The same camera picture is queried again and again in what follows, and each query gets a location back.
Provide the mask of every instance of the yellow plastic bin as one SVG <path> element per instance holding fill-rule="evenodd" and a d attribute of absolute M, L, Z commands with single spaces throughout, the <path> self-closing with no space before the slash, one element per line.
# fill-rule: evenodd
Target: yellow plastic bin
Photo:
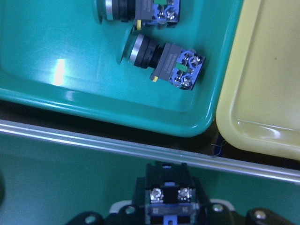
<path fill-rule="evenodd" d="M 300 160 L 300 1 L 244 1 L 217 106 L 242 150 Z"/>

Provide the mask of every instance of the green surface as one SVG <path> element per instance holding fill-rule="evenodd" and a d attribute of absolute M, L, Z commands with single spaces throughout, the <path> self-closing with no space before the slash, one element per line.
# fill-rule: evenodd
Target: green surface
<path fill-rule="evenodd" d="M 107 215 L 111 204 L 131 199 L 135 178 L 154 163 L 3 134 L 0 142 L 1 225 L 62 225 L 87 210 Z M 300 224 L 299 185 L 199 168 L 191 172 L 211 198 L 230 201 L 243 215 L 267 207 Z"/>
<path fill-rule="evenodd" d="M 116 63 L 131 23 L 99 22 L 87 0 L 0 0 L 0 99 L 178 136 L 215 117 L 242 0 L 182 1 L 174 29 L 142 33 L 206 57 L 193 91 Z"/>

